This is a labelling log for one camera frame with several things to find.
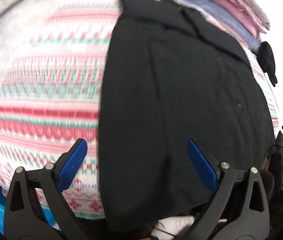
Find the green stripe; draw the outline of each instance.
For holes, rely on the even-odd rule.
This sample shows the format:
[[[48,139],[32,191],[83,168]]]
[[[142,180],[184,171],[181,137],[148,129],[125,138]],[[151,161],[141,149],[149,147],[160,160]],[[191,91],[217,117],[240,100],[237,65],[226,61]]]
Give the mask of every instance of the green stripe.
[[[35,118],[29,119],[25,117],[16,117],[9,115],[0,115],[0,120],[23,122],[23,123],[36,124],[36,125],[57,126],[57,127],[76,127],[76,128],[85,128],[85,129],[96,129],[98,127],[97,121],[72,122],[72,121],[61,121],[61,120],[44,120],[44,119],[35,119]]]
[[[90,101],[90,102],[99,102],[100,99],[100,95],[99,94],[95,94],[95,95],[78,95],[77,97],[75,97],[74,95],[64,95],[64,96],[60,96],[59,94],[53,94],[53,95],[41,95],[40,97],[37,96],[36,94],[32,94],[32,95],[17,95],[17,94],[8,94],[8,95],[4,95],[4,94],[0,94],[0,98],[18,98],[18,99],[25,99],[25,100],[38,100],[38,99],[42,99],[42,100],[59,100],[60,98],[64,99],[64,100],[71,100],[71,101]]]
[[[76,212],[73,211],[75,216],[78,218],[85,218],[85,219],[103,219],[106,218],[105,214],[95,214],[95,213],[84,213],[84,212]]]
[[[70,43],[70,44],[85,44],[85,45],[91,45],[91,44],[102,44],[102,45],[108,45],[110,42],[110,39],[106,38],[106,39],[100,39],[100,38],[96,38],[96,39],[87,39],[87,38],[65,38],[65,39],[46,39],[46,40],[42,40],[42,41],[35,41],[32,42],[31,45],[39,45],[39,44],[65,44],[65,43]]]
[[[262,89],[262,91],[263,91],[264,93],[266,93],[267,95],[270,95],[270,96],[271,96],[271,94],[268,93],[268,92],[266,92],[264,89]]]
[[[268,110],[269,110],[269,113],[270,113],[272,116],[275,116],[275,115],[276,115],[276,111],[275,111],[275,110],[272,110],[272,109],[269,109],[269,108],[268,108]]]
[[[4,84],[0,86],[0,97],[89,99],[100,98],[101,81],[76,85],[66,84]]]

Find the blue gripper pad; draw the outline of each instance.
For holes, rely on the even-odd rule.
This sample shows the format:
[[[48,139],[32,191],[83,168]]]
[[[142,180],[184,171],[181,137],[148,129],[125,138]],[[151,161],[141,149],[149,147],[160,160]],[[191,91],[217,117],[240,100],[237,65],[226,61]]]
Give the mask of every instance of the blue gripper pad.
[[[57,175],[56,189],[59,193],[70,187],[80,165],[86,157],[87,149],[87,142],[84,139],[78,139],[69,152],[63,154],[69,157]]]
[[[205,188],[211,190],[212,192],[216,192],[217,190],[217,180],[219,179],[220,172],[218,173],[218,166],[215,167],[215,170],[209,161],[205,158],[201,150],[197,147],[193,140],[189,140],[187,143],[187,153],[188,157],[191,159],[197,174],[199,175],[203,185]]]

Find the black jacket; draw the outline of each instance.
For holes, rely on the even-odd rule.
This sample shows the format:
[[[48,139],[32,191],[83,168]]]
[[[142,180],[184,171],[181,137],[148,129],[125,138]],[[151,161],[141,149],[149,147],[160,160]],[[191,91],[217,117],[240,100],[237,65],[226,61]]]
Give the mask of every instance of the black jacket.
[[[99,119],[100,193],[108,225],[128,231],[205,203],[188,159],[202,151],[259,167],[274,144],[266,99],[237,41],[171,0],[121,0]]]

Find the red stripe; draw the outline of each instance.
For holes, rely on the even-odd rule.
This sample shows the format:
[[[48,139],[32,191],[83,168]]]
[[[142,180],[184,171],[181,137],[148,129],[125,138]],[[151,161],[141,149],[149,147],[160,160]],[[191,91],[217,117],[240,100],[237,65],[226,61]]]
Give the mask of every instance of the red stripe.
[[[51,21],[54,19],[62,19],[62,18],[72,18],[72,17],[115,17],[117,18],[120,15],[119,11],[116,10],[85,10],[85,11],[72,11],[72,12],[58,12],[49,17],[46,21]]]
[[[53,116],[53,117],[78,117],[85,119],[98,119],[99,112],[96,111],[61,111],[51,109],[33,109],[26,107],[9,107],[0,106],[2,113],[22,113],[36,116]]]
[[[76,140],[83,138],[87,141],[97,140],[97,129],[72,127],[44,126],[21,122],[0,120],[0,129],[24,135],[46,137],[53,139]]]
[[[59,60],[66,60],[69,57],[77,57],[78,60],[87,60],[90,58],[96,58],[96,57],[100,57],[100,58],[104,58],[106,56],[106,51],[87,51],[87,52],[71,52],[71,51],[66,51],[65,53],[58,53],[58,52],[44,52],[41,51],[40,54],[38,54],[37,52],[34,54],[28,53],[26,55],[21,55],[18,58],[15,58],[13,63],[14,64],[18,64],[20,60],[43,60],[43,61],[47,61],[48,59],[59,59]]]
[[[253,69],[253,68],[252,68],[252,70],[253,70],[257,75],[259,75],[259,76],[262,78],[262,80],[265,80],[265,77],[264,77],[263,75],[261,75],[257,70],[255,70],[255,69]]]

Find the pink patterned sweater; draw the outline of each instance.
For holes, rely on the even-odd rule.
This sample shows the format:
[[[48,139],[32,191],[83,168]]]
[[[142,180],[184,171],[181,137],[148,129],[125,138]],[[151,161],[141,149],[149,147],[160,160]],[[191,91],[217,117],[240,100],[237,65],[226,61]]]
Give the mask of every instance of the pink patterned sweater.
[[[87,156],[63,196],[77,217],[105,217],[98,180],[100,89],[119,15],[118,0],[75,0],[62,5],[29,37],[26,52],[14,59],[0,86],[0,186],[9,188],[17,167],[42,168],[67,152],[77,138],[84,138]],[[207,20],[226,31],[214,18]],[[273,95],[264,73],[241,45],[277,133]],[[38,197],[48,208],[41,190]]]

